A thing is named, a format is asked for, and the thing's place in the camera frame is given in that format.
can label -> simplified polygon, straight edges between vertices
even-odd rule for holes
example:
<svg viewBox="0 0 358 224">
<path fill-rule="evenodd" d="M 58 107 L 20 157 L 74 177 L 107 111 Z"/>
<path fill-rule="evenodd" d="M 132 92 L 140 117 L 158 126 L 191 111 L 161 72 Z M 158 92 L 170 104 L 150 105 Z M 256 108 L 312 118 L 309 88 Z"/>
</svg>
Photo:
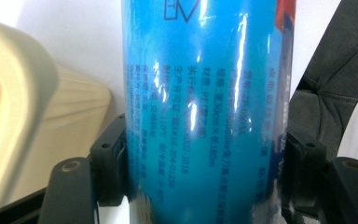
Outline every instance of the can label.
<svg viewBox="0 0 358 224">
<path fill-rule="evenodd" d="M 122 2 L 131 223 L 279 214 L 294 1 Z"/>
</svg>

beige container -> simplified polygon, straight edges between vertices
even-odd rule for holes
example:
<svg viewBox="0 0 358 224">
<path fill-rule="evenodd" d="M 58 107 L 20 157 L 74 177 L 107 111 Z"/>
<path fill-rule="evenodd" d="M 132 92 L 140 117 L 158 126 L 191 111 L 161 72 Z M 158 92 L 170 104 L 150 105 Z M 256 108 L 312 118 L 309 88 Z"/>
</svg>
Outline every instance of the beige container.
<svg viewBox="0 0 358 224">
<path fill-rule="evenodd" d="M 45 187 L 59 161 L 87 156 L 109 102 L 104 85 L 0 24 L 0 207 Z"/>
</svg>

